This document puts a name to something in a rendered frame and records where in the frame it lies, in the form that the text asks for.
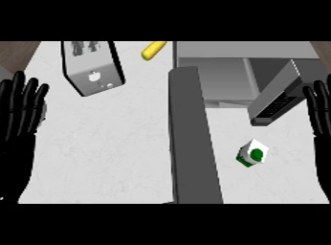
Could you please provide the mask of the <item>silver toaster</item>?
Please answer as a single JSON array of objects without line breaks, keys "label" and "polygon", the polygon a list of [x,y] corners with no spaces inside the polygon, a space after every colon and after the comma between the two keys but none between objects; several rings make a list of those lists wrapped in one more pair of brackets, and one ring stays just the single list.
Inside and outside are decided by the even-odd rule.
[{"label": "silver toaster", "polygon": [[112,41],[62,41],[61,56],[64,77],[83,97],[126,83]]}]

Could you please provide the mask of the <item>dark grey microwave door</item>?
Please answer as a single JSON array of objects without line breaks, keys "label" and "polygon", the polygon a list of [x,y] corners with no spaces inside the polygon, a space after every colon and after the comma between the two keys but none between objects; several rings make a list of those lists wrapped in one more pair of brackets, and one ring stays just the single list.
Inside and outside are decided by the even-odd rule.
[{"label": "dark grey microwave door", "polygon": [[221,204],[198,69],[168,73],[168,134],[176,204]]}]

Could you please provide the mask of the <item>yellow corn cob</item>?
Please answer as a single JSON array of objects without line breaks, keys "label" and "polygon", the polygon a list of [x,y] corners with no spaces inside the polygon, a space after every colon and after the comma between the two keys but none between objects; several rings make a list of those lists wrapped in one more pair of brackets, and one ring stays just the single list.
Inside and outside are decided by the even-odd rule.
[{"label": "yellow corn cob", "polygon": [[158,54],[159,50],[164,48],[167,42],[165,41],[154,41],[146,46],[142,51],[142,58],[143,60],[151,60],[154,56]]}]

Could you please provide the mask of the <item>white and green milk carton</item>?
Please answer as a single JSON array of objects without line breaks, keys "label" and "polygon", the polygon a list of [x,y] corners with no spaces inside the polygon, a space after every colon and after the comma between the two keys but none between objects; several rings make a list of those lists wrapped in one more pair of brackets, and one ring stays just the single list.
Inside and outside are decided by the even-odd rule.
[{"label": "white and green milk carton", "polygon": [[252,139],[239,149],[236,160],[247,166],[263,164],[269,153],[269,147]]}]

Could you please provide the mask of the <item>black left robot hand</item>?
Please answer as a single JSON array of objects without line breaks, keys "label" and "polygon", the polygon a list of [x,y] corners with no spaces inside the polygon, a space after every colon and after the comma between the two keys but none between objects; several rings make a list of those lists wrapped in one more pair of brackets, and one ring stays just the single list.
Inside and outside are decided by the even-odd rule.
[{"label": "black left robot hand", "polygon": [[30,182],[49,89],[22,71],[0,82],[0,204],[18,203]]}]

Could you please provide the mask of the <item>grey microwave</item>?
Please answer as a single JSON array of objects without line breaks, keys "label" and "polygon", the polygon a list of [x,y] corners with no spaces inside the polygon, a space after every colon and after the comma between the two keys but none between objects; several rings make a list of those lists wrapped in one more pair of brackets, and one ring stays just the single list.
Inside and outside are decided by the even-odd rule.
[{"label": "grey microwave", "polygon": [[205,106],[245,108],[254,126],[276,121],[326,78],[308,41],[176,41],[173,64],[196,69]]}]

